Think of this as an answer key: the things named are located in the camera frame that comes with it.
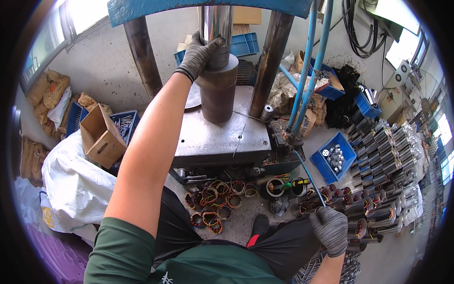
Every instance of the black pants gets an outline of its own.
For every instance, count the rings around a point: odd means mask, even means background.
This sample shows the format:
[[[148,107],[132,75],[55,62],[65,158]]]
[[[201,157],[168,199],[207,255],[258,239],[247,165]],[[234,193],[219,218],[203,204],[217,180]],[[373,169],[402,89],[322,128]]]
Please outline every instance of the black pants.
[[[239,244],[220,239],[204,241],[192,228],[189,213],[177,195],[164,187],[161,214],[155,245],[157,267],[166,259],[174,258],[183,251],[201,244]],[[320,247],[309,219],[296,219],[278,229],[271,229],[258,238],[255,245],[244,249],[261,256],[275,276],[288,283]]]

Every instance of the blue hose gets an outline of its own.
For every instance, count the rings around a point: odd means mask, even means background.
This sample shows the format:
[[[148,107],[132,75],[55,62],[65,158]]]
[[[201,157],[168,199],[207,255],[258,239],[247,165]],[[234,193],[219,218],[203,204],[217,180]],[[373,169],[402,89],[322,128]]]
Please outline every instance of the blue hose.
[[[296,134],[298,133],[298,131],[300,129],[301,124],[303,123],[304,115],[306,114],[306,106],[307,106],[309,100],[311,99],[312,94],[314,93],[315,84],[317,83],[317,76],[321,69],[323,57],[325,56],[326,45],[328,44],[328,36],[330,35],[332,14],[333,14],[333,0],[327,0],[325,16],[323,17],[323,27],[322,27],[322,31],[321,31],[321,37],[320,37],[320,47],[318,49],[317,57],[315,59],[314,70],[312,71],[311,80],[309,82],[307,91],[304,95],[303,104],[301,106],[300,113],[298,115],[298,118],[296,119],[296,123],[293,125],[293,130],[291,133],[291,135],[293,137],[296,136]]]
[[[312,185],[314,186],[314,190],[317,193],[318,198],[320,198],[321,204],[323,205],[323,207],[326,207],[325,200],[323,199],[320,191],[318,190],[318,186],[315,184],[315,181],[312,178],[311,173],[309,172],[309,170],[307,169],[306,165],[304,164],[303,158],[301,158],[300,153],[298,153],[295,150],[293,150],[292,153],[294,153],[298,157],[298,159],[300,160],[301,165],[303,166],[304,170],[306,171],[307,176],[309,177],[309,179],[311,180]]]
[[[295,89],[298,89],[298,83],[296,82],[295,78],[291,76],[291,74],[285,69],[282,64],[279,65],[279,70],[284,73],[284,75],[287,77],[287,79],[290,81],[290,83],[295,87]]]
[[[296,113],[300,108],[301,96],[303,95],[304,85],[306,84],[307,72],[309,71],[309,65],[311,64],[312,48],[314,46],[315,28],[317,24],[317,0],[314,0],[311,5],[311,13],[309,14],[309,30],[307,31],[307,42],[306,51],[304,53],[303,68],[301,70],[300,83],[298,87],[295,87],[298,91],[296,92],[295,102],[291,110],[290,119],[287,125],[287,132],[290,132],[291,127],[295,123]]]

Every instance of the red shoe accent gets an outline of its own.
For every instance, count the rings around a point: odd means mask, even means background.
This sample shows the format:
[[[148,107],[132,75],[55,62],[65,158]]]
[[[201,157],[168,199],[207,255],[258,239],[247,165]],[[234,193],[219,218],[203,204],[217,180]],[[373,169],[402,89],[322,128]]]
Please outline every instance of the red shoe accent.
[[[259,234],[253,235],[251,237],[251,239],[247,242],[246,247],[248,248],[248,247],[252,247],[253,245],[255,245],[259,236],[260,236]]]

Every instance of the work glove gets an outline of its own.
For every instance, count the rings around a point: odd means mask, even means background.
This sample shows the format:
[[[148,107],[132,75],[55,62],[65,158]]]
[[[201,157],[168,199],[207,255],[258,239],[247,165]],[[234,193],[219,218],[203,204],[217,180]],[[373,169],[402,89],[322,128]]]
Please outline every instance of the work glove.
[[[315,236],[326,247],[329,257],[345,252],[348,245],[347,217],[331,207],[320,207],[309,215]]]
[[[192,35],[191,44],[186,49],[183,62],[175,72],[185,74],[191,82],[194,82],[207,64],[211,54],[224,43],[225,39],[219,36],[207,45],[202,45],[200,42],[200,33],[196,31]]]

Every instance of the window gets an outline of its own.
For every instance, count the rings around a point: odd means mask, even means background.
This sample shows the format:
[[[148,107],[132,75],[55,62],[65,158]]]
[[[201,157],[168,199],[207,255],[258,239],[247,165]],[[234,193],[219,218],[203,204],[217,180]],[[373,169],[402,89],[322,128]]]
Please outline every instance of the window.
[[[429,46],[429,42],[427,41],[424,32],[421,31],[421,34],[422,36],[419,37],[419,44],[416,49],[416,53],[410,61],[411,66],[419,67],[421,65],[427,52],[427,47]]]
[[[437,121],[438,129],[434,132],[434,136],[438,137],[441,135],[440,139],[445,146],[453,137],[451,128],[449,127],[449,122],[446,119],[446,114],[443,114],[440,119]]]
[[[51,59],[47,59],[53,58],[50,55],[61,50],[58,49],[61,44],[64,46],[66,42],[61,25],[60,10],[56,9],[44,23],[25,59],[23,76],[26,85],[30,81],[34,81],[35,73],[40,73],[36,72],[40,66],[50,63]]]
[[[49,63],[77,35],[107,16],[109,0],[59,0],[25,59],[21,85],[26,93]]]
[[[400,66],[402,60],[408,60],[408,62],[410,62],[416,54],[422,36],[422,32],[417,36],[414,33],[403,29],[399,42],[393,42],[390,50],[386,54],[386,59],[396,69]]]
[[[73,20],[74,30],[77,35],[107,16],[108,1],[109,0],[68,1],[68,13]]]
[[[441,162],[441,178],[443,180],[443,185],[446,185],[453,178],[454,170],[454,150],[451,154]]]

